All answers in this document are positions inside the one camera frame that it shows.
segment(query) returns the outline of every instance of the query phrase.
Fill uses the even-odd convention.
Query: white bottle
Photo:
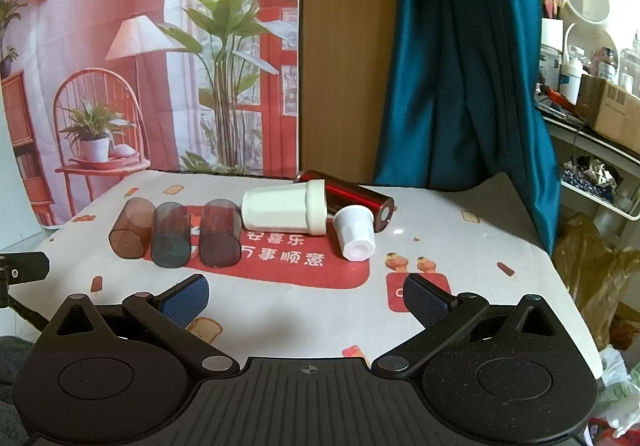
[[[636,29],[636,37],[634,38],[634,52],[640,56],[640,40],[638,39],[638,30]]]
[[[571,59],[567,64],[562,65],[562,76],[560,77],[559,92],[564,95],[571,104],[578,102],[578,91],[580,90],[580,79],[585,71],[579,59]]]
[[[600,79],[606,79],[609,82],[615,84],[614,78],[616,77],[616,67],[614,66],[615,55],[611,48],[603,48],[604,54],[602,61],[598,63],[598,77]]]
[[[620,86],[625,89],[626,93],[633,93],[634,78],[627,71],[628,68],[625,66],[625,71],[620,74]]]

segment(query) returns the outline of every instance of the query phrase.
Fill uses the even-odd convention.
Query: lamp shade
[[[125,20],[111,44],[107,53],[107,60],[119,60],[129,56],[155,52],[156,50],[171,50],[174,48],[169,38],[156,27],[146,16],[135,16]]]

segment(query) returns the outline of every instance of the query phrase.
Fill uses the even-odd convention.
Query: wooden door
[[[373,178],[396,0],[302,0],[303,169]]]

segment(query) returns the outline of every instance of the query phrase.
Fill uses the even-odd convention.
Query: tablecloth
[[[371,362],[422,330],[401,298],[407,273],[422,272],[453,294],[474,291],[494,304],[542,295],[594,376],[602,374],[590,333],[504,174],[456,193],[373,188],[395,198],[397,207],[388,228],[376,235],[368,262],[339,257],[331,232],[328,238],[244,231],[241,262],[216,270],[201,267],[195,246],[190,264],[180,269],[120,259],[110,248],[109,231],[131,197],[189,206],[196,244],[197,213],[205,203],[224,198],[240,204],[247,189],[285,182],[158,171],[131,175],[39,246],[50,260],[44,281],[13,286],[11,293],[50,318],[72,293],[87,293],[95,304],[120,303],[134,292],[160,293],[203,272],[209,305],[189,329],[241,365],[250,356],[362,356]],[[101,289],[91,292],[92,283],[100,283],[97,276]],[[17,334],[34,338],[24,326]]]

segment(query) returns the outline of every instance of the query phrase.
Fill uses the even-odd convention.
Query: small white cup
[[[241,212],[250,231],[326,235],[324,180],[245,191]]]
[[[365,261],[376,250],[373,213],[364,206],[346,206],[334,215],[342,255],[349,261]]]

